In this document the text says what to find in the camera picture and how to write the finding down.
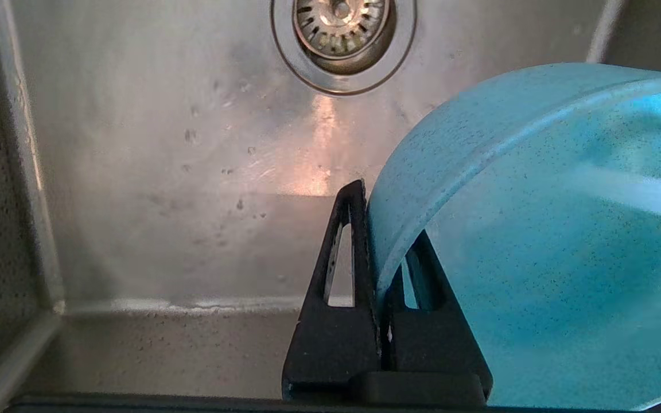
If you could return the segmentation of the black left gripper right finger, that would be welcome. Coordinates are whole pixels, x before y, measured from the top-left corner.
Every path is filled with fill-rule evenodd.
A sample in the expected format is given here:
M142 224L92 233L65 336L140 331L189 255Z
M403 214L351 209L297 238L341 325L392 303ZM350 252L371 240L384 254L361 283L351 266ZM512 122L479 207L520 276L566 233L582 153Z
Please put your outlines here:
M387 371L393 403L485 405L493 377L439 262L421 232L384 298Z

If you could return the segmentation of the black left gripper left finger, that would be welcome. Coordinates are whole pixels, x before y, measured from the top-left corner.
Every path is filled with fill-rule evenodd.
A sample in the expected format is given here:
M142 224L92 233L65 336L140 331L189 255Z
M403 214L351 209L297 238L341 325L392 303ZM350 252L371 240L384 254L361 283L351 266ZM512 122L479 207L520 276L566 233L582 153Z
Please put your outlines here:
M381 369L366 208L364 181L338 191L283 364L286 402L346 398L352 379ZM353 304L334 307L329 296L345 227L351 231Z

